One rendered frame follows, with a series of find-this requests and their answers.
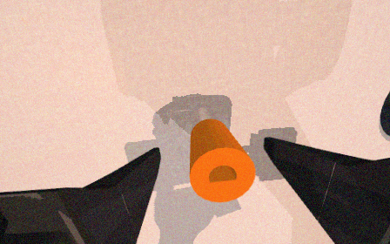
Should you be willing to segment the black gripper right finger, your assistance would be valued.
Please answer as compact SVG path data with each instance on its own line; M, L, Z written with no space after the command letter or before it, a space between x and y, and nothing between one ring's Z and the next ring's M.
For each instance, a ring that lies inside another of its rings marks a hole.
M263 148L334 244L390 241L390 158L360 159L271 137Z

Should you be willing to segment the orange knob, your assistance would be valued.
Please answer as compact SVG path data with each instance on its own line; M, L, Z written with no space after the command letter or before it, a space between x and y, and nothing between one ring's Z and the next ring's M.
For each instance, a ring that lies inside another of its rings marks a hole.
M255 166L227 127L216 119L197 123L191 133L190 182L206 200L236 200L252 185Z

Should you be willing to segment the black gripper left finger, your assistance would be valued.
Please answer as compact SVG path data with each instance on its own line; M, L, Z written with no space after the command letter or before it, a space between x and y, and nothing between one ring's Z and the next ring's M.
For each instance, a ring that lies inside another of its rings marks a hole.
M73 244L136 244L160 160L155 147L86 187L2 192L5 233L62 231Z

